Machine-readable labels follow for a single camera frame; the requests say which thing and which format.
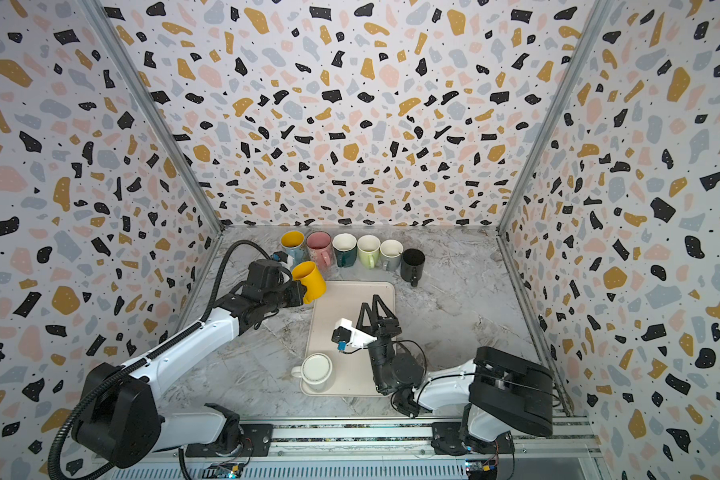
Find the yellow mug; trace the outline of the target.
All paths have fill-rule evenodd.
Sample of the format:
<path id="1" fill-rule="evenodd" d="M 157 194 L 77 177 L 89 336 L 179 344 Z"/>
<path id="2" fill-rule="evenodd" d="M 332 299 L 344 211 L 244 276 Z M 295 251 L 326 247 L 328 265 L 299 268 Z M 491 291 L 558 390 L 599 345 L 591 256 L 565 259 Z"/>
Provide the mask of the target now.
<path id="1" fill-rule="evenodd" d="M 299 281 L 305 288 L 302 297 L 305 304 L 311 304 L 326 293 L 326 281 L 315 262 L 305 261 L 300 263 L 293 268 L 292 275 L 293 279 Z"/>

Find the black mug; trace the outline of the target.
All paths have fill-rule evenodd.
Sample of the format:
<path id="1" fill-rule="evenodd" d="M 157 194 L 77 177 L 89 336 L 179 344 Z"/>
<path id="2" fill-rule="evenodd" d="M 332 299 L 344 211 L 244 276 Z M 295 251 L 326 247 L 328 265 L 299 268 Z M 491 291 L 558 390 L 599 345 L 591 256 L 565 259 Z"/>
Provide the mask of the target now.
<path id="1" fill-rule="evenodd" d="M 425 261 L 426 256 L 421 250 L 416 248 L 404 250 L 400 265 L 401 278 L 412 287 L 417 287 L 422 279 Z"/>

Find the light blue yellow-inside mug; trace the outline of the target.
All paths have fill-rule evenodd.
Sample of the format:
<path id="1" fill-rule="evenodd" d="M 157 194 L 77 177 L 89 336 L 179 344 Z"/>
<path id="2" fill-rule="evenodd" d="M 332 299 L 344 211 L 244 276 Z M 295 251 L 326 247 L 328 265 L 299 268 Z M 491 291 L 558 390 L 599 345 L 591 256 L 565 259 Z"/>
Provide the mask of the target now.
<path id="1" fill-rule="evenodd" d="M 302 232 L 285 233 L 280 239 L 280 248 L 286 254 L 286 263 L 290 268 L 309 260 L 306 237 Z"/>

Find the white mug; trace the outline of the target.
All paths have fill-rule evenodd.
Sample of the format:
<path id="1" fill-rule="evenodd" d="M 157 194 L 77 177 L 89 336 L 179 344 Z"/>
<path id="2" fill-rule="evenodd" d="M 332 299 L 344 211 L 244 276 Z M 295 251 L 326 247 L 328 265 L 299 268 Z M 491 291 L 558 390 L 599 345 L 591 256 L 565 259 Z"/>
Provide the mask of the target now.
<path id="1" fill-rule="evenodd" d="M 322 393 L 333 383 L 333 362 L 324 353 L 313 353 L 291 369 L 291 376 L 298 379 L 309 392 Z"/>

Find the pink patterned mug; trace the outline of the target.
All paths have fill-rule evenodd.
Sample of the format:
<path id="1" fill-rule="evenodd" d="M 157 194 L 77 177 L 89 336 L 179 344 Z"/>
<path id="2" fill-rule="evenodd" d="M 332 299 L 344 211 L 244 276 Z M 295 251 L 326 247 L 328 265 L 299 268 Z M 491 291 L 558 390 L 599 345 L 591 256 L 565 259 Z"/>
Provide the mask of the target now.
<path id="1" fill-rule="evenodd" d="M 335 265 L 332 237 L 325 231 L 315 231 L 306 238 L 308 253 L 312 262 L 322 271 L 329 271 Z"/>

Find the grey mug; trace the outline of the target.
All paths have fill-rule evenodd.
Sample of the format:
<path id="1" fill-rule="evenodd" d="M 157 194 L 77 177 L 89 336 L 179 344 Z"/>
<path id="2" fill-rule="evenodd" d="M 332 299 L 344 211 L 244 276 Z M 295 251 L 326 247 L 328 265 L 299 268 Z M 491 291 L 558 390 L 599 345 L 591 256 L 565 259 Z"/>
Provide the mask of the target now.
<path id="1" fill-rule="evenodd" d="M 398 240 L 388 239 L 380 245 L 380 267 L 382 270 L 394 272 L 399 268 L 404 247 Z"/>

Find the light green mug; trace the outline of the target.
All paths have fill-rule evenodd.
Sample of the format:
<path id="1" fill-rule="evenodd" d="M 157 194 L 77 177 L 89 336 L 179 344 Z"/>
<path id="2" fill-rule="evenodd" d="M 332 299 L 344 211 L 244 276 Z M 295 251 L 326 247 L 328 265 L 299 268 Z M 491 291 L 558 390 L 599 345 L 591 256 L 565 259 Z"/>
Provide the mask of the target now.
<path id="1" fill-rule="evenodd" d="M 357 240 L 358 259 L 367 269 L 375 269 L 379 264 L 381 241 L 375 235 L 363 235 Z"/>

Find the dark green mug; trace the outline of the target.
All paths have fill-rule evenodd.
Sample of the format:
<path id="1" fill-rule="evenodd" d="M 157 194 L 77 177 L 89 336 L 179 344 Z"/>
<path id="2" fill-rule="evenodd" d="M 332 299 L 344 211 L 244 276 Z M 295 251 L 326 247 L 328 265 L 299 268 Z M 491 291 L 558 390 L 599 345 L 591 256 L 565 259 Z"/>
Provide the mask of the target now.
<path id="1" fill-rule="evenodd" d="M 350 268 L 357 260 L 357 238 L 350 233 L 335 235 L 332 247 L 338 268 Z"/>

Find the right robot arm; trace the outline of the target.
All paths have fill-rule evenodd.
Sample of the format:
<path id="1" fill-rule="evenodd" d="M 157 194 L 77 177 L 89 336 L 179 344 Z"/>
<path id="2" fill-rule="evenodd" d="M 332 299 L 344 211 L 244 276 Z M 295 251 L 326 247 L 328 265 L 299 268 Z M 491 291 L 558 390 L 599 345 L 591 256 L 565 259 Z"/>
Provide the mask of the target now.
<path id="1" fill-rule="evenodd" d="M 356 321 L 339 320 L 331 340 L 349 355 L 367 351 L 376 391 L 408 417 L 459 406 L 458 422 L 435 422 L 431 446 L 439 455 L 493 452 L 513 430 L 547 438 L 553 433 L 553 378 L 546 367 L 489 346 L 473 359 L 432 371 L 399 339 L 397 316 L 380 296 L 361 305 Z"/>

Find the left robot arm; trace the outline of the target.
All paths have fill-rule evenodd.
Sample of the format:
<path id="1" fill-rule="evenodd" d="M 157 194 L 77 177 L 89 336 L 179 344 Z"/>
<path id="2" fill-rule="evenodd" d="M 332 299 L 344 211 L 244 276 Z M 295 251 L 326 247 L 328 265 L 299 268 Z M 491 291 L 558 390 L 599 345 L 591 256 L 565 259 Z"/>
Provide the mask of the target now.
<path id="1" fill-rule="evenodd" d="M 94 368 L 54 441 L 49 463 L 59 461 L 67 438 L 105 459 L 107 468 L 124 469 L 150 453 L 193 444 L 217 455 L 238 453 L 246 442 L 235 412 L 207 403 L 194 411 L 169 413 L 159 411 L 157 403 L 201 360 L 281 310 L 303 305 L 306 293 L 283 264 L 253 261 L 246 279 L 215 295 L 199 320 L 122 365 Z"/>

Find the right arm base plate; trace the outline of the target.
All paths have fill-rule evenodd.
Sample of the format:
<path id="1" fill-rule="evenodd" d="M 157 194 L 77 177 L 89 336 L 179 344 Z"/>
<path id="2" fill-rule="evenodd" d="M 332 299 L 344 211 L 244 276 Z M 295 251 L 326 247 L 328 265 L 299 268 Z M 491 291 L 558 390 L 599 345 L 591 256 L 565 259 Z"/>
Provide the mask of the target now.
<path id="1" fill-rule="evenodd" d="M 466 427 L 459 422 L 434 422 L 431 427 L 430 445 L 439 455 L 494 455 L 513 452 L 513 446 L 507 435 L 488 442 L 469 434 Z"/>

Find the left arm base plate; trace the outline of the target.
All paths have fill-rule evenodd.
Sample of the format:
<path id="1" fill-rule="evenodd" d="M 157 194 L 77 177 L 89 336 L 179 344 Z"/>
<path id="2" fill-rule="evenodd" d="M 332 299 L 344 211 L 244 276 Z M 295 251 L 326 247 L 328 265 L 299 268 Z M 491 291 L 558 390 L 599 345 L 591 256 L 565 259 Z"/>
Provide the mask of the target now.
<path id="1" fill-rule="evenodd" d="M 273 439 L 273 424 L 243 423 L 223 432 L 210 444 L 190 444 L 185 450 L 189 458 L 237 458 L 266 457 Z"/>

